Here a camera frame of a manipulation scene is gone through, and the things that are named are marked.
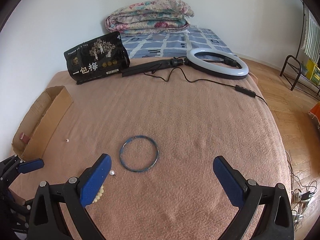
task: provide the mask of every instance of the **black metal rack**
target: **black metal rack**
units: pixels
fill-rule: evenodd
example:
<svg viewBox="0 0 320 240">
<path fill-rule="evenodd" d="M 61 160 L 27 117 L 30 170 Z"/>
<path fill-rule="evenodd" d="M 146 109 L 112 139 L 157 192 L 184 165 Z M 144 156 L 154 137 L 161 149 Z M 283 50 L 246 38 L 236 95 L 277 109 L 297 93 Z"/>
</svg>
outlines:
<svg viewBox="0 0 320 240">
<path fill-rule="evenodd" d="M 300 37 L 300 42 L 299 42 L 298 51 L 297 51 L 297 54 L 296 54 L 295 57 L 292 56 L 292 55 L 288 55 L 288 56 L 287 56 L 287 58 L 286 58 L 285 61 L 284 61 L 284 65 L 283 65 L 283 68 L 282 68 L 282 70 L 281 70 L 280 76 L 284 76 L 285 79 L 289 82 L 289 84 L 291 85 L 291 89 L 290 89 L 291 91 L 293 91 L 294 88 L 297 88 L 297 89 L 305 92 L 306 94 L 314 97 L 315 99 L 320 99 L 320 95 L 319 95 L 319 93 L 320 93 L 320 86 L 319 86 L 319 85 L 317 86 L 316 84 L 314 84 L 313 82 L 311 82 L 311 81 L 302 73 L 302 63 L 300 63 L 300 61 L 297 59 L 297 57 L 298 57 L 298 55 L 299 55 L 300 46 L 301 46 L 301 42 L 302 42 L 302 38 L 303 38 L 303 31 L 304 31 L 304 27 L 305 27 L 305 26 L 304 26 L 304 25 L 305 25 L 305 20 L 304 20 L 304 19 L 305 19 L 305 16 L 306 16 L 306 14 L 305 14 L 305 4 L 304 4 L 304 2 L 302 2 L 302 4 L 303 4 L 303 23 L 302 23 L 302 32 L 301 32 L 301 37 Z M 299 64 L 299 67 L 296 67 L 296 66 L 294 66 L 293 64 L 289 63 L 288 60 L 289 60 L 290 58 L 293 58 L 293 59 Z M 292 78 L 292 77 L 290 77 L 290 76 L 288 76 L 288 75 L 286 75 L 286 74 L 284 74 L 284 70 L 285 70 L 285 68 L 286 68 L 287 65 L 289 65 L 289 67 L 291 67 L 291 68 L 295 71 L 295 73 L 297 74 L 297 77 L 296 77 L 295 79 Z M 299 78 L 300 78 L 300 77 L 302 77 L 302 78 L 304 78 L 305 80 L 307 80 L 312 86 L 314 86 L 314 87 L 316 88 L 316 90 L 313 90 L 313 89 L 311 89 L 310 87 L 306 86 L 305 84 L 299 82 Z M 304 90 L 303 87 L 297 87 L 297 86 L 296 86 L 297 83 L 298 83 L 299 85 L 302 85 L 303 87 L 306 87 L 311 93 L 310 93 L 309 91 Z"/>
</svg>

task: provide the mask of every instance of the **metal bolt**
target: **metal bolt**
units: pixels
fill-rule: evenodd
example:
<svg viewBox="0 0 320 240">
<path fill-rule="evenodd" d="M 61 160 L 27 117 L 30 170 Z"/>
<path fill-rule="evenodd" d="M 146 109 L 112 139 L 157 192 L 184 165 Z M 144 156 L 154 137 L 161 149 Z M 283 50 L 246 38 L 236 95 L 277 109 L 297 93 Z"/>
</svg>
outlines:
<svg viewBox="0 0 320 240">
<path fill-rule="evenodd" d="M 282 183 L 278 183 L 278 188 L 279 189 L 284 189 L 284 185 Z"/>
<path fill-rule="evenodd" d="M 74 184 L 77 182 L 77 178 L 76 177 L 72 177 L 69 179 L 69 183 Z"/>
<path fill-rule="evenodd" d="M 250 186 L 255 186 L 255 185 L 257 185 L 257 183 L 256 183 L 256 181 L 255 181 L 254 179 L 248 179 L 248 184 L 249 184 Z"/>
<path fill-rule="evenodd" d="M 39 184 L 40 187 L 44 187 L 45 185 L 47 185 L 46 181 L 41 181 L 40 184 Z"/>
</svg>

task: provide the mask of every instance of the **gold logo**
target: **gold logo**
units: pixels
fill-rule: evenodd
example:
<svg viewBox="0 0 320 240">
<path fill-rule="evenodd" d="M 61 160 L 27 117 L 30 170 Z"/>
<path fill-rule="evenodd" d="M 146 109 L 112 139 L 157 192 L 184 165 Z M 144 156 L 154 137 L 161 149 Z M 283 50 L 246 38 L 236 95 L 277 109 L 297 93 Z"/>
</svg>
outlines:
<svg viewBox="0 0 320 240">
<path fill-rule="evenodd" d="M 79 64 L 79 59 L 77 57 L 75 57 L 73 59 L 73 65 L 77 65 L 77 64 Z"/>
</svg>

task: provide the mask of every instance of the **folded quilt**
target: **folded quilt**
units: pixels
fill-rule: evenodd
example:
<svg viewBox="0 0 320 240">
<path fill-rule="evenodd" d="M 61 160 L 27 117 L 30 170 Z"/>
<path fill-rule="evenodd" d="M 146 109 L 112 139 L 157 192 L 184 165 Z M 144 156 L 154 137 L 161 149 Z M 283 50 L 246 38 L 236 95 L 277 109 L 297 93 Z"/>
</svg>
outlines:
<svg viewBox="0 0 320 240">
<path fill-rule="evenodd" d="M 193 16 L 182 0 L 146 1 L 114 11 L 106 19 L 106 28 L 125 34 L 174 33 L 189 28 L 189 17 Z"/>
</svg>

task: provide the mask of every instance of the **white label on bag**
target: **white label on bag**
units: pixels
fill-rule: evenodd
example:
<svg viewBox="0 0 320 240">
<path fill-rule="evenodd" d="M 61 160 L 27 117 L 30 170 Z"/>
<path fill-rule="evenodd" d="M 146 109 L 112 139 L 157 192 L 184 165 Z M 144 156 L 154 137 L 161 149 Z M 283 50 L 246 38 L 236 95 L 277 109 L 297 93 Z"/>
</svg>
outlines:
<svg viewBox="0 0 320 240">
<path fill-rule="evenodd" d="M 111 73 L 114 73 L 114 72 L 118 72 L 118 71 L 119 71 L 119 69 L 115 69 L 115 70 L 111 70 L 111 71 L 106 72 L 106 74 L 108 75 L 108 74 L 111 74 Z"/>
</svg>

